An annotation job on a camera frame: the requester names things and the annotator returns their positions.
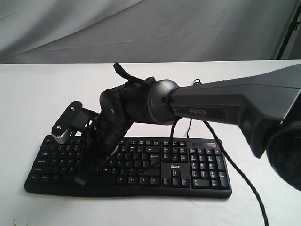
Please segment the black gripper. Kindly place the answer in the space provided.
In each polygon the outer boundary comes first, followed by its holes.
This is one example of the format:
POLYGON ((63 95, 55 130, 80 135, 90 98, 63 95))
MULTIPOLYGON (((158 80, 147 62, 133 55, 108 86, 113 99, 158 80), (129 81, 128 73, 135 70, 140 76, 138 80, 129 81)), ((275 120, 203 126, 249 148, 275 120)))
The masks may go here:
POLYGON ((75 182, 85 185, 105 163, 123 136, 132 126, 131 121, 110 122, 103 115, 81 115, 83 156, 75 182))

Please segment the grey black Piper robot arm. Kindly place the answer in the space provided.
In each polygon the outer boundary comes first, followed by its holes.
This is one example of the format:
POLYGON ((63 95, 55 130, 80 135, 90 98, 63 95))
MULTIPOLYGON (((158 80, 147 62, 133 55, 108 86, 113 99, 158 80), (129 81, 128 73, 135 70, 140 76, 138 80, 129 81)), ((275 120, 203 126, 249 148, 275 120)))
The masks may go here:
POLYGON ((115 72, 126 83, 100 95, 100 113, 90 112, 83 132, 85 183, 116 150, 134 123, 171 125, 181 118, 236 125, 255 157, 267 155, 289 185, 301 188, 301 66, 251 77, 180 87, 172 80, 145 80, 115 72))

